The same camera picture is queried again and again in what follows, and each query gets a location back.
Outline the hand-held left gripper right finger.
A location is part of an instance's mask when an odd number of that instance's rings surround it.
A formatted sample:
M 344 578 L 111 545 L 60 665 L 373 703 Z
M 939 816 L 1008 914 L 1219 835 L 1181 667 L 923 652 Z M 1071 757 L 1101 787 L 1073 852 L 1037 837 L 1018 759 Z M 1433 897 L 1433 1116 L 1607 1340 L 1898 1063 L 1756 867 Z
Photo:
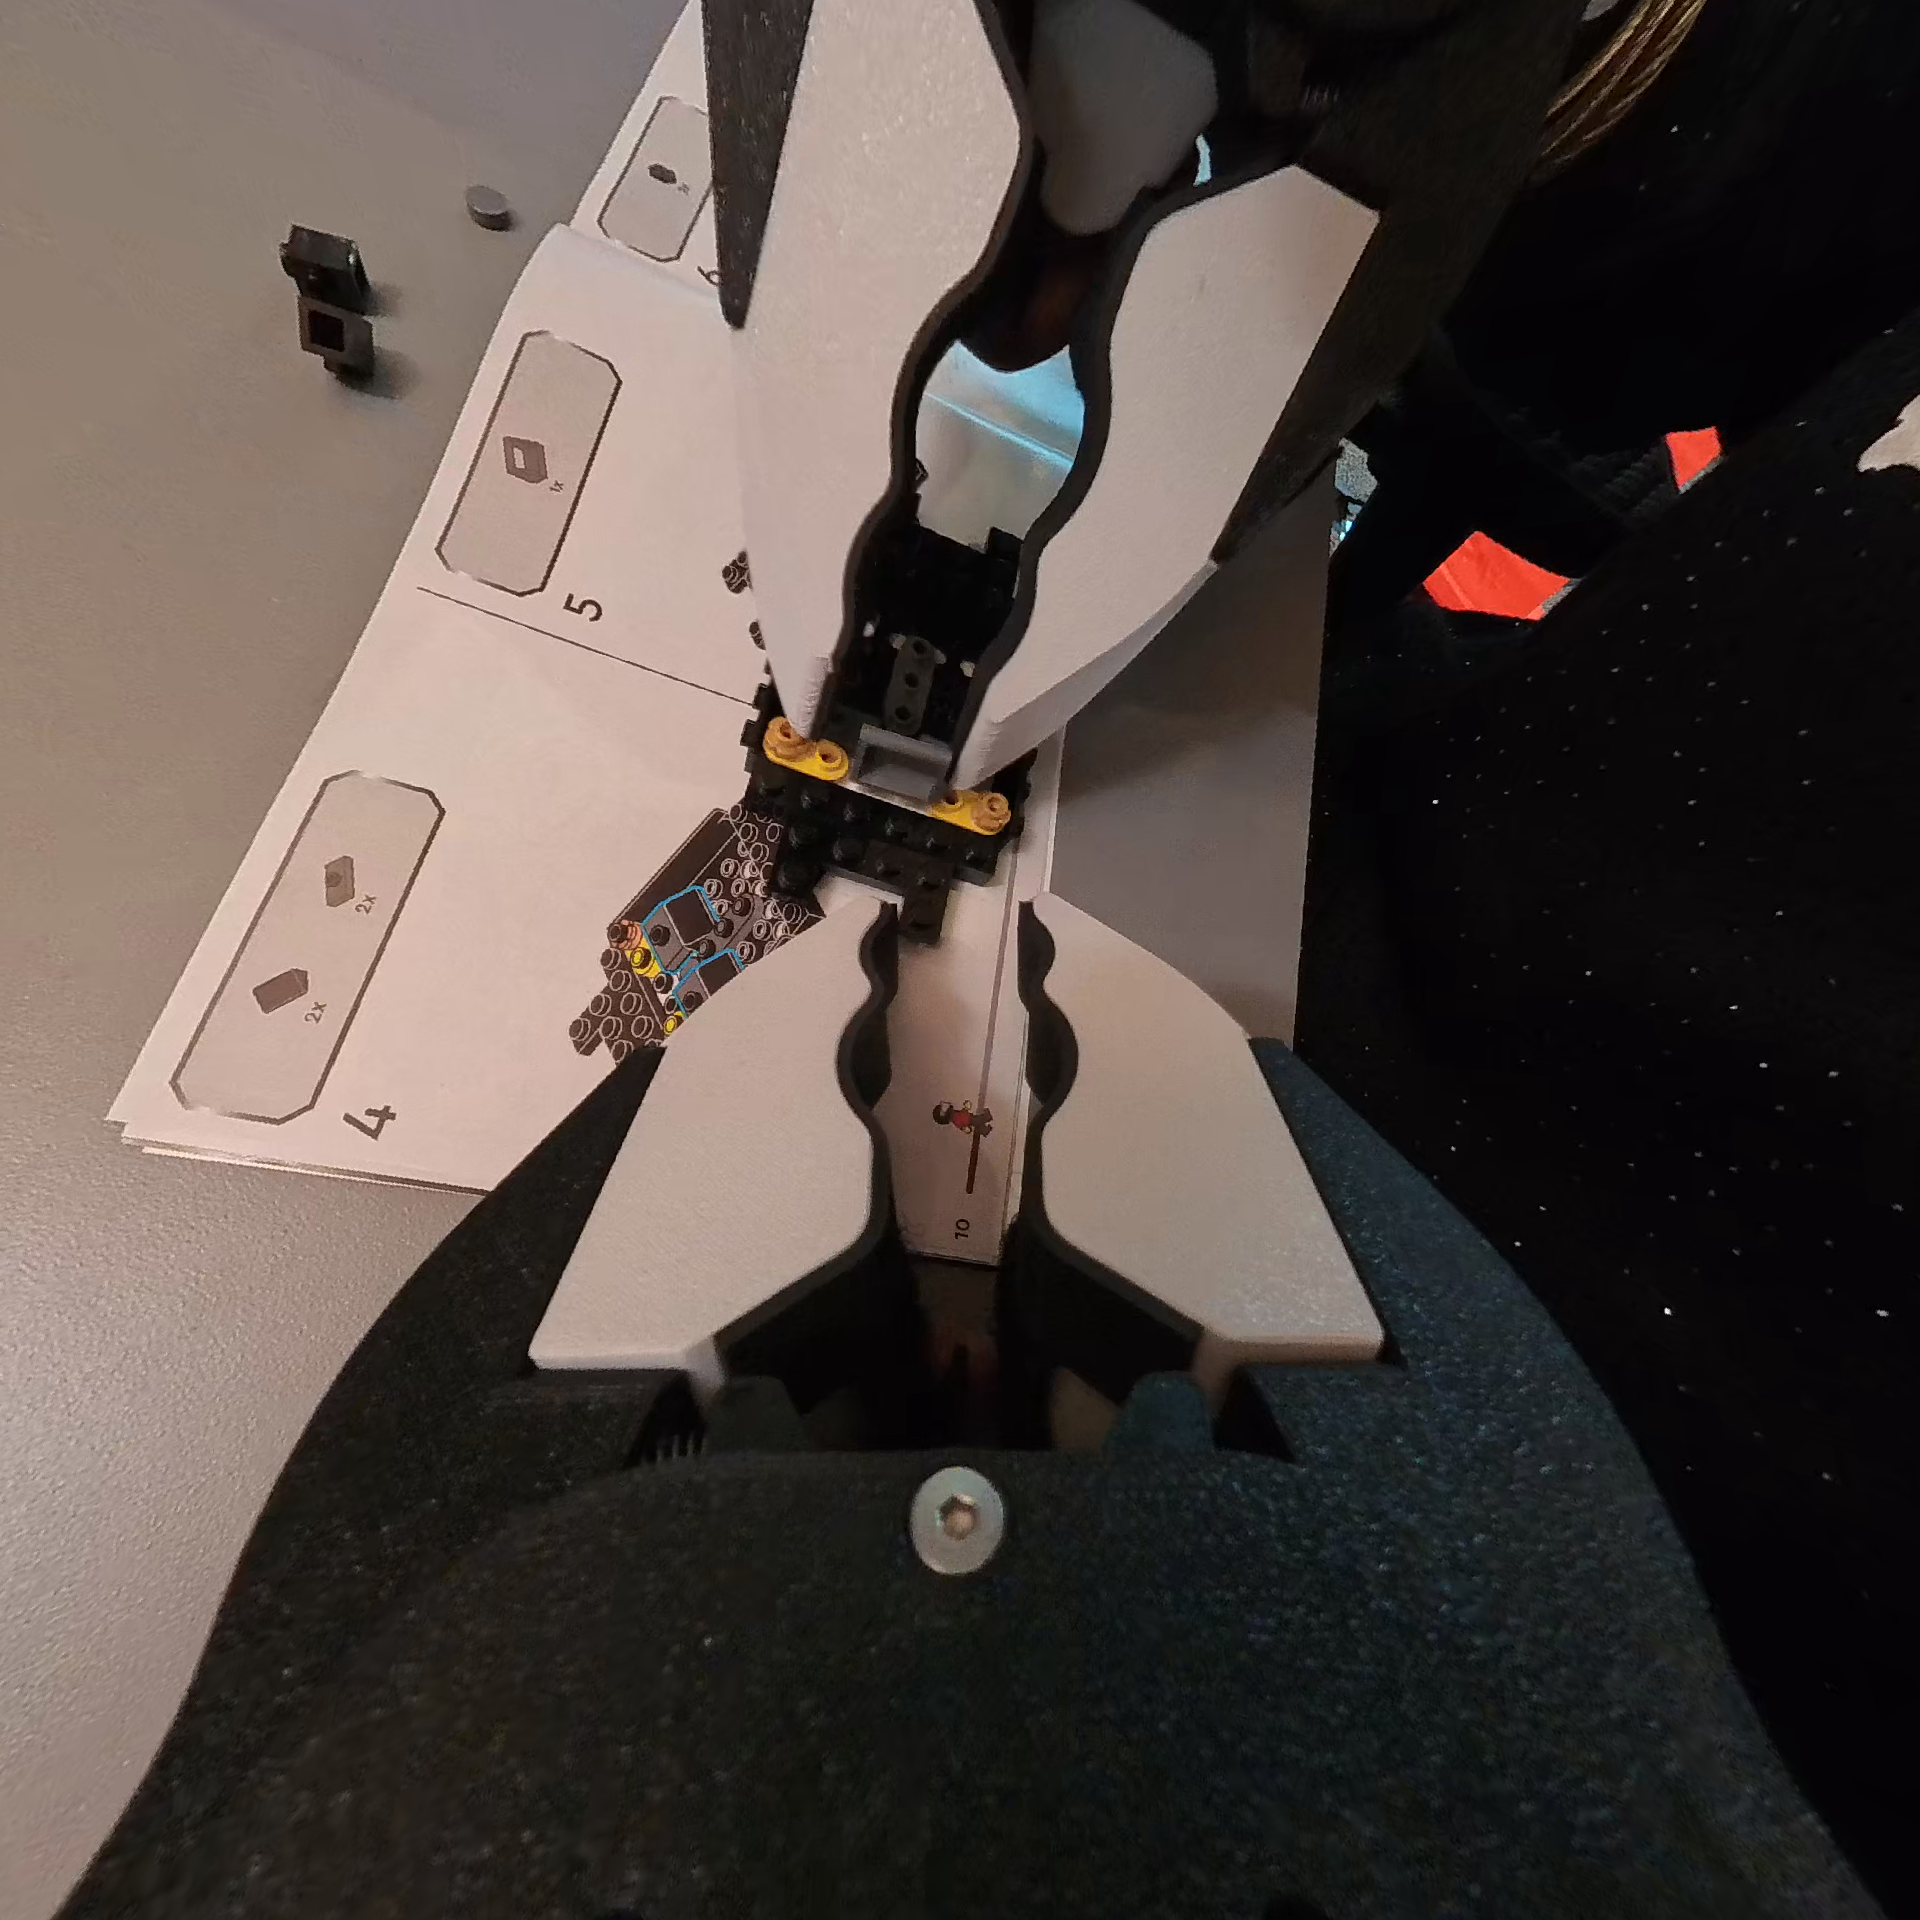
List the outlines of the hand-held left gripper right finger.
M 1023 904 L 1018 1331 L 1065 1370 L 1367 1363 L 1386 1333 L 1236 1020 L 1081 908 Z

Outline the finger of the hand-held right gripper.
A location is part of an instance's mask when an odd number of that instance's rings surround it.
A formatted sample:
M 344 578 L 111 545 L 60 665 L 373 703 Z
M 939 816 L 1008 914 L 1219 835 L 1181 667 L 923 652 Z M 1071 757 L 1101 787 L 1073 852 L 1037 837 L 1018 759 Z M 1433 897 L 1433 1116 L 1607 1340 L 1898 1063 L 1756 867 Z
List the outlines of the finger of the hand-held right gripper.
M 992 5 L 705 5 L 705 64 L 743 537 L 785 716 L 817 735 L 1032 136 Z
M 1197 594 L 1378 217 L 1303 165 L 1187 187 L 1095 303 L 1089 419 L 1033 528 L 956 779 L 1035 751 Z

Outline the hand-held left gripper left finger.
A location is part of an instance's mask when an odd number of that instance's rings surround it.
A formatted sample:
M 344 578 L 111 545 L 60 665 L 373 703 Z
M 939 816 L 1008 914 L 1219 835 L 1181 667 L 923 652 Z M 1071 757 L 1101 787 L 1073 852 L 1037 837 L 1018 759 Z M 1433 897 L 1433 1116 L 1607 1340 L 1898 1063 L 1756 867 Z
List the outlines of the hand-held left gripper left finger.
M 554 1371 L 772 1373 L 879 1280 L 896 1219 L 899 914 L 858 897 L 666 1044 L 532 1337 Z

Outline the black lego model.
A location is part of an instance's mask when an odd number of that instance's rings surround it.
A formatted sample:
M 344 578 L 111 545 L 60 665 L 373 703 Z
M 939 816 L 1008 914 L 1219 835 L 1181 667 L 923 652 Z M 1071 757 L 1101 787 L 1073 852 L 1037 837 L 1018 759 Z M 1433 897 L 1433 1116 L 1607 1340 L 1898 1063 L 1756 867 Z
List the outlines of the black lego model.
M 945 935 L 956 884 L 988 884 L 1018 849 L 1037 753 L 954 783 L 976 667 L 1016 607 L 1023 537 L 983 545 L 915 520 L 882 528 L 856 597 L 856 633 L 815 729 L 792 727 L 772 674 L 740 743 L 743 805 L 776 828 L 771 888 L 815 906 L 825 875 L 899 897 L 906 940 Z

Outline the small black lego piece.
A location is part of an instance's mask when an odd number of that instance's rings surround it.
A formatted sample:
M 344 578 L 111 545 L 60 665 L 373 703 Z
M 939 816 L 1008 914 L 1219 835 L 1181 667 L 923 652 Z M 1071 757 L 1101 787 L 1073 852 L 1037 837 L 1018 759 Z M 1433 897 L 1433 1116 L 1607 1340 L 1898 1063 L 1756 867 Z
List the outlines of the small black lego piece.
M 305 352 L 328 372 L 364 386 L 378 370 L 373 287 L 361 250 L 348 235 L 290 225 L 279 265 L 296 287 Z

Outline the lego instruction booklet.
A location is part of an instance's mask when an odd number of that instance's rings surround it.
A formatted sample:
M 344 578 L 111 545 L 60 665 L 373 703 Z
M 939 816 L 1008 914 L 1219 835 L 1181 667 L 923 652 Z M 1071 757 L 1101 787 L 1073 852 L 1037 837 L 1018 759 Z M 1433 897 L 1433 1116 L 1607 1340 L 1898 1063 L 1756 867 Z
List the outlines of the lego instruction booklet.
M 623 924 L 815 908 L 740 807 L 762 684 L 685 5 L 536 250 L 322 717 L 140 1051 L 131 1146 L 483 1193 L 682 1008 Z

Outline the red cloth patch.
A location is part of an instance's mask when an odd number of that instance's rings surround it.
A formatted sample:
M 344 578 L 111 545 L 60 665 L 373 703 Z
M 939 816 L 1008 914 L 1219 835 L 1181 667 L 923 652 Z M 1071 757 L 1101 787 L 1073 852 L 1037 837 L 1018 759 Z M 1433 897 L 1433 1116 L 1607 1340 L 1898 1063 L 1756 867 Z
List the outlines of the red cloth patch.
M 1690 491 L 1720 464 L 1721 453 L 1721 433 L 1713 425 L 1667 434 L 1665 467 L 1658 472 L 1661 485 L 1652 508 Z M 1533 565 L 1491 536 L 1472 533 L 1429 573 L 1423 592 L 1427 601 L 1456 616 L 1544 620 L 1575 585 L 1577 577 Z

